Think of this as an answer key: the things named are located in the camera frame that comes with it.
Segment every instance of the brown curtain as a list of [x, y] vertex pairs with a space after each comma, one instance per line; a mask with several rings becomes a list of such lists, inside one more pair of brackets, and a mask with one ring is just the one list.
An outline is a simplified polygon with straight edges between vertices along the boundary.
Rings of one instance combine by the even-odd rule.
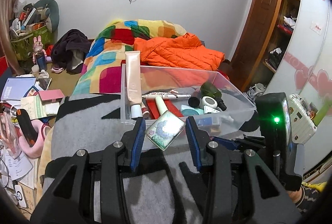
[[9, 20], [13, 18], [15, 2], [16, 0], [0, 0], [0, 53], [5, 54], [8, 64], [14, 73], [21, 75], [23, 70], [16, 59], [9, 36]]

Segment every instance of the dark coat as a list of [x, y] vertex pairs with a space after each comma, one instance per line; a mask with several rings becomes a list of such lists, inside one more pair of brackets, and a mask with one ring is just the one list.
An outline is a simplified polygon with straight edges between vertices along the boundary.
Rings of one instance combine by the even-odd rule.
[[83, 63], [75, 69], [72, 69], [72, 50], [80, 50], [84, 53], [83, 61], [86, 54], [89, 52], [91, 42], [80, 30], [71, 29], [66, 32], [56, 42], [51, 51], [51, 58], [54, 64], [58, 64], [59, 67], [66, 68], [67, 72], [81, 73]]

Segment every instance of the colorful blanket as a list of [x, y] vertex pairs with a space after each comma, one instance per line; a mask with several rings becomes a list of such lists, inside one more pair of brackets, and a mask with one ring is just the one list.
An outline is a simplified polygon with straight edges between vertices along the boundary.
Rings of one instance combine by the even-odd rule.
[[133, 50], [136, 37], [176, 38], [186, 34], [178, 24], [164, 20], [131, 20], [105, 28], [94, 40], [87, 54], [74, 94], [119, 93], [121, 91], [121, 63], [125, 52]]

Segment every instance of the orange down jacket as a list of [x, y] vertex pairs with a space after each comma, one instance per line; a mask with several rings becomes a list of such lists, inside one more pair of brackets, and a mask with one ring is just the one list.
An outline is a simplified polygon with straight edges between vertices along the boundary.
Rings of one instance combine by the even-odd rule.
[[134, 50], [141, 51], [142, 62], [151, 66], [217, 70], [225, 59], [220, 51], [204, 47], [197, 36], [186, 33], [177, 38], [136, 38]]

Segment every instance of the transparent storage bin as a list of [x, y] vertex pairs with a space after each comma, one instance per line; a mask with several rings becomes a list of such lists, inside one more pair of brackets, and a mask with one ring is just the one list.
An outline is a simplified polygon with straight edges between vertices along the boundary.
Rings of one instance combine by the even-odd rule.
[[[190, 94], [199, 88], [205, 81], [210, 81], [222, 92], [222, 99], [227, 107], [221, 113], [211, 113], [194, 116], [199, 129], [205, 130], [212, 136], [223, 136], [240, 129], [245, 121], [248, 121], [256, 109], [255, 105], [247, 99], [229, 80], [216, 71], [141, 66], [142, 94], [151, 91], [175, 89], [179, 93]], [[172, 103], [180, 110], [180, 106], [188, 105], [187, 99], [172, 100]], [[155, 120], [146, 120], [146, 128]], [[131, 119], [130, 105], [127, 97], [126, 65], [122, 65], [121, 80], [121, 122], [124, 130], [132, 130], [135, 120]], [[170, 146], [186, 144], [185, 130], [173, 141]], [[143, 150], [156, 148], [156, 146], [145, 137]]]

